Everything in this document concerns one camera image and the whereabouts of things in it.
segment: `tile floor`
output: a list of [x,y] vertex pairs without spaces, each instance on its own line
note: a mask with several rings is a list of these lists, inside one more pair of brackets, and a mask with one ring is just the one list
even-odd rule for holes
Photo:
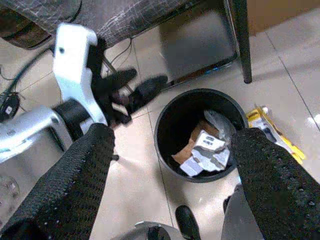
[[[182,204],[194,212],[203,240],[219,240],[223,225],[223,200],[239,182],[234,170],[211,183],[177,179],[159,163],[153,132],[163,107],[190,89],[212,88],[235,99],[245,112],[266,105],[279,129],[306,154],[303,166],[320,183],[320,8],[292,18],[266,32],[250,37],[253,82],[244,84],[239,62],[173,87],[160,94],[134,115],[132,124],[115,130],[116,151],[121,156],[111,164],[104,196],[91,233],[94,240],[110,239],[136,222],[156,221],[177,227],[175,209]],[[106,51],[112,59],[129,44],[125,40]],[[170,72],[159,52],[159,29],[133,40],[131,51],[121,56],[116,68],[138,70],[134,87],[150,73]],[[3,74],[13,77],[36,51],[24,51],[0,40]],[[8,84],[0,79],[0,90]],[[22,107],[30,110],[61,102],[52,73],[52,56],[44,56],[22,79],[17,91],[25,97]]]

